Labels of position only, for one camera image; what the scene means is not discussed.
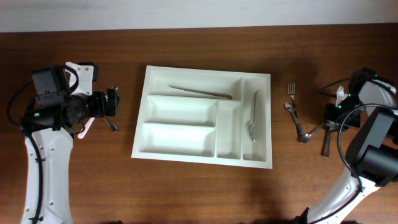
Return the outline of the small steel teaspoon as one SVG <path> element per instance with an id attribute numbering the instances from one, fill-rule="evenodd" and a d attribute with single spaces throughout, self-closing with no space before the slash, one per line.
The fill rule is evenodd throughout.
<path id="1" fill-rule="evenodd" d="M 312 136 L 314 134 L 316 134 L 320 129 L 324 128 L 324 126 L 326 125 L 326 123 L 322 123 L 320 125 L 318 125 L 317 127 L 315 127 L 313 130 L 311 130 L 309 133 L 305 133 L 300 137 L 300 142 L 303 144 L 308 143 Z"/>
<path id="2" fill-rule="evenodd" d="M 300 122 L 295 114 L 295 108 L 293 107 L 292 104 L 290 104 L 288 102 L 284 103 L 284 108 L 291 113 L 293 120 L 295 122 L 296 128 L 297 128 L 297 136 L 300 139 L 303 136 L 303 131 L 302 131 Z"/>

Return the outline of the steel fork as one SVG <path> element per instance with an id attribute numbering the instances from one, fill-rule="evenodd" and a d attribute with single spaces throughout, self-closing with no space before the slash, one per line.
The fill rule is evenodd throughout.
<path id="1" fill-rule="evenodd" d="M 256 100 L 257 100 L 257 91 L 255 91 L 253 94 L 252 107 L 251 107 L 251 118 L 248 122 L 248 133 L 249 133 L 250 140 L 252 142 L 256 142 L 256 137 L 254 134 L 254 124 L 256 121 Z"/>
<path id="2" fill-rule="evenodd" d="M 338 125 L 335 123 L 327 123 L 325 125 L 325 138 L 323 142 L 322 148 L 322 156 L 325 158 L 329 158 L 330 156 L 330 143 L 331 143 L 331 134 L 338 130 Z"/>
<path id="3" fill-rule="evenodd" d="M 289 96 L 291 97 L 292 105 L 295 108 L 295 114 L 297 116 L 297 109 L 296 109 L 296 104 L 295 104 L 295 83 L 294 82 L 288 83 L 287 91 L 288 91 Z"/>

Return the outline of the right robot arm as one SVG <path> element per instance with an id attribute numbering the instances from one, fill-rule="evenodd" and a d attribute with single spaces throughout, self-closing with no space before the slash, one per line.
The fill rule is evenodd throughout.
<path id="1" fill-rule="evenodd" d="M 331 134 L 337 133 L 345 168 L 321 201 L 306 208 L 294 223 L 344 223 L 368 195 L 397 182 L 397 147 L 383 143 L 390 139 L 397 144 L 397 90 L 370 68 L 353 72 L 347 82 L 348 91 L 339 87 L 335 102 L 327 104 L 322 124 L 298 135 L 307 143 L 319 129 L 326 129 L 322 154 L 328 157 Z"/>

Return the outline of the steel kitchen tongs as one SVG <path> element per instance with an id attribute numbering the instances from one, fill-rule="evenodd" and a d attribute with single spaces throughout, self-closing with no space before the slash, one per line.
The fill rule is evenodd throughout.
<path id="1" fill-rule="evenodd" d="M 199 93 L 203 95 L 210 95 L 210 96 L 217 96 L 220 98 L 226 98 L 228 100 L 232 100 L 233 97 L 228 94 L 223 94 L 223 93 L 215 93 L 215 92 L 210 92 L 210 91 L 202 91 L 202 90 L 194 90 L 194 89 L 189 89 L 189 88 L 183 88 L 175 85 L 169 85 L 170 88 L 177 89 L 177 90 L 182 90 L 182 91 L 187 91 L 187 92 L 192 92 L 192 93 Z"/>

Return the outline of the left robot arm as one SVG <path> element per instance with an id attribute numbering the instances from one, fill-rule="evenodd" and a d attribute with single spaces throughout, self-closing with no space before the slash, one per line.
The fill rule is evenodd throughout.
<path id="1" fill-rule="evenodd" d="M 98 72 L 92 62 L 32 72 L 36 94 L 21 118 L 28 155 L 22 223 L 72 223 L 68 178 L 75 138 L 83 138 L 96 118 L 119 114 L 117 85 L 93 90 Z"/>

